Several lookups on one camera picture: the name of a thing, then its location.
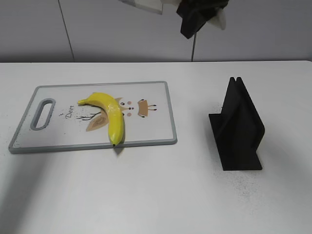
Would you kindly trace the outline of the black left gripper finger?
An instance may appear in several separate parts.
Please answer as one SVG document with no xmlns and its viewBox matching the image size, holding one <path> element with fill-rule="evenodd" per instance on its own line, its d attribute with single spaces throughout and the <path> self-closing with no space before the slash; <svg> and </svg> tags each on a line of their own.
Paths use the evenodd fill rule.
<svg viewBox="0 0 312 234">
<path fill-rule="evenodd" d="M 179 15 L 182 17 L 180 32 L 185 38 L 190 39 L 216 15 L 216 9 L 180 9 Z"/>
</svg>

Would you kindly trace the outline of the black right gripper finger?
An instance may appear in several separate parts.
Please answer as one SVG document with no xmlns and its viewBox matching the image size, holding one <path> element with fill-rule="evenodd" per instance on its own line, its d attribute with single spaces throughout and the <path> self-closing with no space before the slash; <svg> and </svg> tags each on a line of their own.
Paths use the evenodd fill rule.
<svg viewBox="0 0 312 234">
<path fill-rule="evenodd" d="M 228 3 L 228 0 L 182 0 L 176 13 L 183 21 L 188 21 L 192 17 L 202 17 L 208 21 L 217 15 L 219 9 L 224 9 Z"/>
</svg>

